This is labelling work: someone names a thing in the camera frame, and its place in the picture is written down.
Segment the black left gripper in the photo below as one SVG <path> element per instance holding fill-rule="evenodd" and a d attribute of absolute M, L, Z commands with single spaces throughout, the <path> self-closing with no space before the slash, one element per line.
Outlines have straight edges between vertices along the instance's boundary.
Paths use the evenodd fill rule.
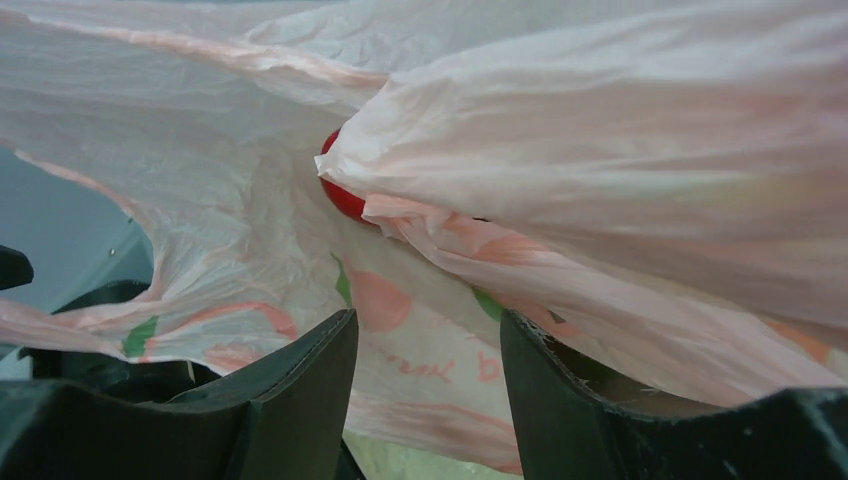
<path fill-rule="evenodd" d="M 32 283 L 24 253 L 1 246 L 1 291 Z M 118 279 L 78 296 L 55 313 L 131 300 L 149 283 Z M 66 380 L 134 403 L 164 403 L 219 375 L 190 361 L 132 364 L 99 353 L 62 352 L 1 345 L 1 380 Z"/>

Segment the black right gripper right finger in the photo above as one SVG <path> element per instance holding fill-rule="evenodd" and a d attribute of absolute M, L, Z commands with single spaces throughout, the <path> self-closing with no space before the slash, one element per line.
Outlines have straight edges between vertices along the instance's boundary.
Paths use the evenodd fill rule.
<path fill-rule="evenodd" d="M 528 479 L 843 479 L 847 392 L 792 388 L 733 408 L 656 391 L 519 313 L 500 321 Z"/>

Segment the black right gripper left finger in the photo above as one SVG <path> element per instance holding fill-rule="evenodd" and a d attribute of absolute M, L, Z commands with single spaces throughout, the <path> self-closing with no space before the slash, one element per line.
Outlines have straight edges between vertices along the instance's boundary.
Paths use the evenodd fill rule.
<path fill-rule="evenodd" d="M 164 403 L 60 380 L 1 385 L 5 479 L 359 479 L 342 439 L 359 327 L 341 310 Z"/>

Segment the pink plastic bag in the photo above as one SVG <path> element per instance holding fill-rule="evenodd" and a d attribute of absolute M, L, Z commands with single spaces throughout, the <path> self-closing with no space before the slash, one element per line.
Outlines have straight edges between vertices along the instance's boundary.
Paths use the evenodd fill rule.
<path fill-rule="evenodd" d="M 847 383 L 843 1 L 5 1 L 1 143 L 153 249 L 7 343 L 227 374 L 353 307 L 347 427 L 521 475 L 506 309 L 718 407 Z"/>

